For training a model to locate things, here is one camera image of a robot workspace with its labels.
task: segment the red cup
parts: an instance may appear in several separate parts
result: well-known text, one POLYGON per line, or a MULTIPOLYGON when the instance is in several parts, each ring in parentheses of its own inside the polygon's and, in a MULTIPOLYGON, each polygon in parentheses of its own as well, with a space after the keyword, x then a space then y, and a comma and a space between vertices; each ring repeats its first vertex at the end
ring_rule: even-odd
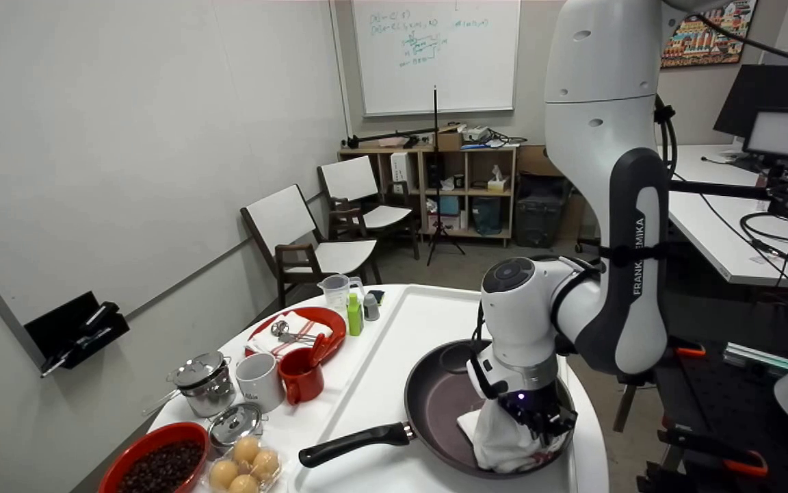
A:
POLYGON ((290 351, 280 359, 280 377, 289 403, 308 403, 324 392, 321 363, 312 347, 290 351))

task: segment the red plate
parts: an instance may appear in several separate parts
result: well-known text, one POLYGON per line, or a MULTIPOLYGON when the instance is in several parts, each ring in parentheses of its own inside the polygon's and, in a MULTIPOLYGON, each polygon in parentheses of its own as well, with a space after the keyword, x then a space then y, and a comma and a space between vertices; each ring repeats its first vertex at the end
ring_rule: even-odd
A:
POLYGON ((289 313, 297 313, 297 316, 302 316, 302 318, 308 318, 308 321, 315 321, 315 324, 324 324, 324 325, 331 329, 330 336, 321 333, 321 336, 315 339, 315 344, 312 344, 317 363, 331 362, 331 359, 336 357, 336 351, 343 347, 343 342, 346 342, 346 321, 343 321, 339 313, 327 310, 327 307, 297 307, 297 310, 275 313, 275 316, 268 316, 268 318, 250 333, 250 339, 252 339, 256 333, 267 331, 280 316, 289 316, 289 313))

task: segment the black frying pan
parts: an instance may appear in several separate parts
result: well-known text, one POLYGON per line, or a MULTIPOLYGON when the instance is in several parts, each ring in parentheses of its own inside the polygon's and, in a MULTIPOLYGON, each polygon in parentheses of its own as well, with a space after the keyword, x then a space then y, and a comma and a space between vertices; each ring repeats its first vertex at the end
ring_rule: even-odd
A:
MULTIPOLYGON (((488 468, 479 468, 475 457, 475 443, 468 435, 458 426, 458 417, 483 409, 483 398, 477 394, 465 362, 479 352, 488 344, 488 339, 460 339, 440 344, 430 351, 410 373, 406 384, 406 411, 410 422, 383 425, 360 431, 354 435, 343 435, 309 448, 298 451, 298 461, 308 468, 315 468, 327 461, 334 461, 346 451, 371 447, 371 443, 391 443, 406 447, 414 439, 421 435, 421 440, 453 468, 460 468, 465 474, 477 477, 514 477, 525 470, 513 474, 494 474, 488 468)), ((532 470, 554 462, 558 457, 549 454, 540 461, 532 470)))

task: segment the table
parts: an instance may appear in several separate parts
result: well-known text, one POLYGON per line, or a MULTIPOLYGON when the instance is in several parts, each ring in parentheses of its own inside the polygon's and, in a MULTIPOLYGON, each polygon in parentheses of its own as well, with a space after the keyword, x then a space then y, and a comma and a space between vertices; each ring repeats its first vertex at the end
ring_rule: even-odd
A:
MULTIPOLYGON (((558 362, 562 380, 566 384, 579 426, 566 451, 549 468, 517 478, 477 478, 460 474, 430 454, 421 440, 410 447, 371 447, 321 468, 305 468, 297 451, 372 425, 406 420, 404 389, 410 368, 432 347, 465 339, 477 325, 477 291, 450 291, 430 285, 382 285, 387 291, 382 321, 365 325, 324 368, 327 392, 305 405, 280 405, 263 422, 263 440, 284 454, 280 489, 611 489, 609 451, 594 405, 569 369, 566 359, 558 362)), ((245 333, 222 344, 222 352, 239 359, 245 333)), ((197 422, 190 403, 174 392, 170 403, 153 420, 153 426, 170 422, 197 422)))
MULTIPOLYGON (((725 161, 722 153, 739 153, 732 146, 680 146, 680 166, 677 173, 688 180, 709 180, 709 183, 735 183, 735 185, 755 185, 755 173, 714 164, 725 161)), ((766 199, 741 199, 741 196, 713 196, 706 199, 717 209, 717 213, 741 233, 741 216, 766 211, 766 199)), ((746 244, 735 229, 729 229, 720 216, 702 199, 702 195, 670 192, 670 222, 695 244, 695 248, 735 285, 759 285, 774 288, 781 279, 782 259, 766 255, 774 266, 770 266, 751 244, 746 244)), ((788 253, 788 220, 766 216, 755 220, 759 229, 782 236, 785 242, 766 242, 777 248, 788 253)))

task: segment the red bowl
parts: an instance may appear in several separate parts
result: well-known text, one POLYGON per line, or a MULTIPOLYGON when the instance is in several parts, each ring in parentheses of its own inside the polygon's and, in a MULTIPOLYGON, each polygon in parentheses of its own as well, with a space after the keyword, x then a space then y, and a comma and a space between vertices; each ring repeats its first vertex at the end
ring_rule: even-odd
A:
POLYGON ((176 493, 193 493, 202 477, 205 461, 211 457, 211 435, 197 422, 174 422, 138 439, 103 477, 100 493, 122 493, 122 481, 126 478, 130 468, 170 443, 197 443, 202 448, 202 457, 196 465, 196 470, 176 488, 176 493))

